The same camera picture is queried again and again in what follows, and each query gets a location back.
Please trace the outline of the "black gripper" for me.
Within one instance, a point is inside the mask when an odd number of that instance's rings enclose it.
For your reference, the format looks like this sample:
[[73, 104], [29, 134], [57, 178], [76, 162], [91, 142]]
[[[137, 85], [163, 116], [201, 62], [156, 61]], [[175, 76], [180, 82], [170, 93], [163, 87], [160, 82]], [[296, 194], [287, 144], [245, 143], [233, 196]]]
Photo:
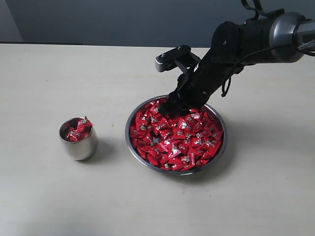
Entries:
[[219, 63], [212, 50], [199, 62], [195, 71], [188, 72], [178, 82], [176, 89], [161, 103], [158, 111], [163, 117], [180, 117], [190, 114], [190, 109], [202, 107], [210, 96], [221, 87], [226, 77], [240, 73], [244, 66]]

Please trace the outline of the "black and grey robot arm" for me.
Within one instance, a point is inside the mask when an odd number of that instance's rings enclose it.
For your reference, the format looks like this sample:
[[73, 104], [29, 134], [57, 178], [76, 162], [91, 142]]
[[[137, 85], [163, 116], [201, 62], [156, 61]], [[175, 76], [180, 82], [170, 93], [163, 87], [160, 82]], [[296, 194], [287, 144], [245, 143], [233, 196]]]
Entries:
[[277, 9], [264, 12], [260, 1], [253, 6], [242, 1], [255, 15], [243, 24], [220, 24], [203, 58], [180, 45], [156, 58], [159, 72], [181, 70], [175, 90], [160, 105], [163, 116], [185, 115], [199, 109], [217, 90], [226, 96], [231, 78], [244, 67], [263, 63], [294, 63], [304, 55], [315, 54], [315, 22], [297, 12]]

